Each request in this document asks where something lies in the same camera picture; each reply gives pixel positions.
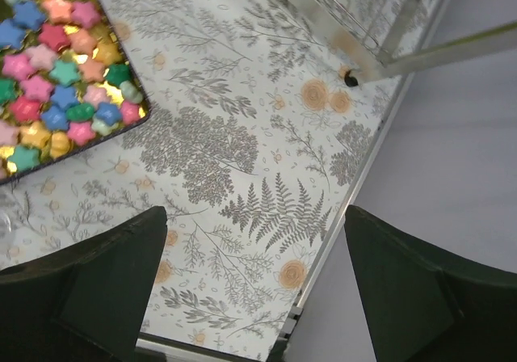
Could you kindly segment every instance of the fern print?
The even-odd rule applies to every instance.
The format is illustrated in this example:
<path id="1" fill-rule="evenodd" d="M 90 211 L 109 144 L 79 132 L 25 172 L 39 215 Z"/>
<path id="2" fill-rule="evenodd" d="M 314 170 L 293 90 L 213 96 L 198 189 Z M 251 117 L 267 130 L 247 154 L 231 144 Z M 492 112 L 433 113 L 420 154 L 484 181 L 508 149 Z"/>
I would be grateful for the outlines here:
<path id="1" fill-rule="evenodd" d="M 321 240 L 325 237 L 331 208 L 323 211 L 324 192 L 313 204 L 300 180 L 298 192 L 298 198 L 295 198 L 278 173 L 274 191 L 264 179 L 259 199 L 251 184 L 247 199 L 237 196 L 237 202 L 231 200 L 221 210 L 221 215 L 231 219 L 234 225 L 239 224 L 242 232 L 248 229 L 248 236 L 254 235 L 257 243 L 269 238 L 266 250 L 279 243 L 280 253 L 284 253 L 291 245 L 305 239 L 312 246 L 316 237 Z"/>

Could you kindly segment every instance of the gray plant illustration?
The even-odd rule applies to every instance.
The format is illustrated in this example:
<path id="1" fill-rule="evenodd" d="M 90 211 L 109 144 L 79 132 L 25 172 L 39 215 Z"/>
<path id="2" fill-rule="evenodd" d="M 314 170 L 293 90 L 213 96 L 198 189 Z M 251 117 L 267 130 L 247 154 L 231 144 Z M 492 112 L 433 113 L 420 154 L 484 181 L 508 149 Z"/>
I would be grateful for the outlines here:
<path id="1" fill-rule="evenodd" d="M 343 125 L 336 139 L 343 151 L 333 154 L 330 173 L 338 179 L 338 184 L 350 184 L 359 169 L 361 161 L 372 142 L 372 131 L 355 120 Z"/>
<path id="2" fill-rule="evenodd" d="M 284 253 L 295 242 L 308 239 L 312 246 L 316 237 L 325 237 L 331 208 L 324 211 L 323 198 L 324 192 L 315 204 L 300 180 L 295 198 L 279 173 L 274 191 L 264 178 L 260 199 L 251 184 L 247 199 L 237 196 L 237 202 L 231 200 L 221 215 L 230 218 L 234 225 L 239 224 L 242 232 L 247 228 L 249 237 L 256 234 L 256 242 L 269 238 L 266 250 L 280 242 L 280 253 Z"/>
<path id="3" fill-rule="evenodd" d="M 211 118 L 193 107 L 177 116 L 155 107 L 146 124 L 124 134 L 125 149 L 142 147 L 141 161 L 159 175 L 183 175 L 189 200 L 221 204 L 233 193 L 232 171 L 251 175 L 258 142 L 237 119 Z"/>

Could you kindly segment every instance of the teal star candy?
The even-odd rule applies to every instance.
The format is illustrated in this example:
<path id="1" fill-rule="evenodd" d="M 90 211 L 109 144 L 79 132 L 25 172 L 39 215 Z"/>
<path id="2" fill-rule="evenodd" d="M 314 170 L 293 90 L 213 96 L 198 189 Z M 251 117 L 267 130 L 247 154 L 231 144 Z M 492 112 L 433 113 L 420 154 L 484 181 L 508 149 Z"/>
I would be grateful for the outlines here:
<path id="1" fill-rule="evenodd" d="M 56 61 L 49 75 L 63 86 L 70 86 L 72 83 L 81 80 L 78 67 L 71 61 Z"/>
<path id="2" fill-rule="evenodd" d="M 19 145 L 15 147 L 15 152 L 7 158 L 7 161 L 16 164 L 17 172 L 30 170 L 40 164 L 40 150 Z"/>

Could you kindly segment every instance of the gray floor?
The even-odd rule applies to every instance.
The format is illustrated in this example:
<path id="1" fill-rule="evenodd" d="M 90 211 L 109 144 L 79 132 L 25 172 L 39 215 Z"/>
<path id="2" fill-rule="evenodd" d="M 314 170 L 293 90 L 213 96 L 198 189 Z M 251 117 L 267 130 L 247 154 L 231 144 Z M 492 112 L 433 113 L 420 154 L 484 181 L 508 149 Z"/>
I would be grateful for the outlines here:
<path id="1" fill-rule="evenodd" d="M 517 0 L 453 0 L 443 42 L 517 19 Z M 470 259 L 517 272 L 517 51 L 418 74 L 357 205 Z M 340 235 L 288 362 L 374 362 Z"/>

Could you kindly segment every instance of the botanical print tablecloth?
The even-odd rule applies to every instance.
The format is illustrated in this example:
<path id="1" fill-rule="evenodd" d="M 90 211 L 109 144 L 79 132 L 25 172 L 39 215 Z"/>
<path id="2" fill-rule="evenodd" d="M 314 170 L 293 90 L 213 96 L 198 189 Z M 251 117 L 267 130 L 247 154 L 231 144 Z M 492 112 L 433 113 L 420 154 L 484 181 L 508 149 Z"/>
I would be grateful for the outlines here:
<path id="1" fill-rule="evenodd" d="M 152 116 L 0 188 L 0 265 L 163 205 L 143 331 L 265 360 L 397 79 L 348 90 L 349 61 L 278 0 L 102 1 Z"/>

